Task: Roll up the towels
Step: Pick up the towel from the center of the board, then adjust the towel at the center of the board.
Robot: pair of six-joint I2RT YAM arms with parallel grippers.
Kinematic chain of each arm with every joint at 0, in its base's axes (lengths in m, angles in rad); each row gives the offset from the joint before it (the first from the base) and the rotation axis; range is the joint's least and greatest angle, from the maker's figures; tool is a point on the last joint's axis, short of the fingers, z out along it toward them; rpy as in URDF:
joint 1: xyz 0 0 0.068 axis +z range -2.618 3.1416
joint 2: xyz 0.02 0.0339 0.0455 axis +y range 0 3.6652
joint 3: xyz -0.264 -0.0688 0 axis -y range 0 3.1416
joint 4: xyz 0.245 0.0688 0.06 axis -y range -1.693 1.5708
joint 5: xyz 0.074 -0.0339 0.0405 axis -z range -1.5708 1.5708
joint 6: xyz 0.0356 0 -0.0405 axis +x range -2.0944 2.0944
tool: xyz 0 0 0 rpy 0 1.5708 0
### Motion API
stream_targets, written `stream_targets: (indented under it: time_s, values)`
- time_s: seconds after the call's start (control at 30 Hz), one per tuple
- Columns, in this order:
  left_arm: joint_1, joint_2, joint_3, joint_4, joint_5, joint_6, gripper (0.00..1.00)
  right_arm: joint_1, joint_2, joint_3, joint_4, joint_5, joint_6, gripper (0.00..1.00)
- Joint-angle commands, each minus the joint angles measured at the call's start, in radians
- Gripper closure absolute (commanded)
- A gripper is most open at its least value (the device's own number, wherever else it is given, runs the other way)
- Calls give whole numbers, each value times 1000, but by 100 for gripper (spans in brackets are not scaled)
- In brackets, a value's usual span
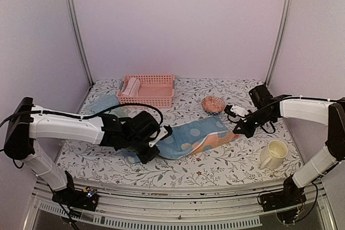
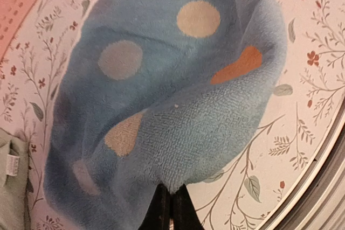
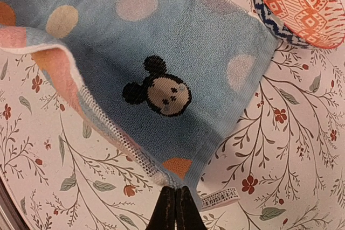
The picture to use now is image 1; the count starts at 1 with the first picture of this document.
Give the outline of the pink towel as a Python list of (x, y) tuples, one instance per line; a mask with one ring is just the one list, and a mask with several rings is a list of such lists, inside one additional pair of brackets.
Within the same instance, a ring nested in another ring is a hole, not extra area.
[(125, 87), (124, 91), (121, 93), (121, 96), (124, 97), (138, 97), (139, 96), (139, 89), (140, 89), (140, 80), (131, 77)]

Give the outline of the pink perforated plastic basket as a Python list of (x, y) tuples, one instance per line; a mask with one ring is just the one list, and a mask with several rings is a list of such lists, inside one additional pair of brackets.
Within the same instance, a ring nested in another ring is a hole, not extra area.
[[(139, 96), (121, 96), (131, 77), (140, 80)], [(174, 94), (175, 76), (173, 74), (131, 74), (125, 76), (116, 96), (121, 104), (140, 103), (156, 108), (170, 108), (173, 105)]]

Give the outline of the blue patterned towel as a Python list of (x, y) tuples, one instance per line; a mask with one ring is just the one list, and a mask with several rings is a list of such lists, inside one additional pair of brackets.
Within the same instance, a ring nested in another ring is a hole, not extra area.
[[(210, 116), (172, 126), (172, 134), (157, 142), (155, 146), (160, 151), (159, 157), (178, 160), (187, 155), (214, 149), (231, 142), (235, 138), (236, 135), (219, 117)], [(132, 164), (140, 162), (138, 156), (132, 152), (124, 150), (123, 155)]]

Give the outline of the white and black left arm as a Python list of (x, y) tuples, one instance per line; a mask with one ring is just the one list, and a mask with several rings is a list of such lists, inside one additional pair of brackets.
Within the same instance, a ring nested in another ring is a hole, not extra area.
[(27, 165), (43, 179), (68, 205), (80, 201), (80, 193), (66, 172), (52, 161), (39, 144), (41, 138), (75, 140), (125, 149), (136, 154), (146, 164), (159, 153), (157, 142), (171, 135), (170, 128), (157, 121), (150, 113), (141, 111), (134, 117), (110, 114), (118, 104), (92, 115), (63, 113), (33, 104), (25, 97), (15, 112), (7, 117), (7, 132), (3, 152), (14, 161)]

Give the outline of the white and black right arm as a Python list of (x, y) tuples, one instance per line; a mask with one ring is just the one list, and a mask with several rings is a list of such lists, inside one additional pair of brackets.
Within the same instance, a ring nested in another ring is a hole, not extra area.
[(233, 132), (251, 138), (257, 128), (285, 120), (304, 165), (284, 181), (279, 194), (283, 206), (299, 199), (299, 190), (344, 160), (344, 98), (331, 99), (293, 95), (273, 96), (266, 85), (249, 91), (254, 111), (237, 106), (227, 107), (229, 116), (238, 118)]

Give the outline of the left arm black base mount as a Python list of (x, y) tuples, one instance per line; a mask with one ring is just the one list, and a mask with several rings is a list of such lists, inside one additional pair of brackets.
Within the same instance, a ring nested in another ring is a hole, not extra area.
[(60, 191), (53, 191), (52, 201), (68, 208), (79, 208), (82, 210), (95, 212), (99, 201), (97, 189), (89, 186), (82, 190), (74, 187), (73, 177), (65, 171), (67, 177), (67, 185)]

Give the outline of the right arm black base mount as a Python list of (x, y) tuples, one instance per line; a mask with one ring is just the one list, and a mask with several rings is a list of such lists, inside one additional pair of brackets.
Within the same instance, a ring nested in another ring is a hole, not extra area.
[(284, 180), (281, 191), (262, 191), (257, 196), (257, 202), (263, 208), (264, 212), (294, 206), (295, 208), (291, 210), (277, 213), (278, 220), (287, 225), (298, 221), (306, 200), (304, 188), (298, 188), (296, 186), (293, 181), (293, 176), (289, 176)]

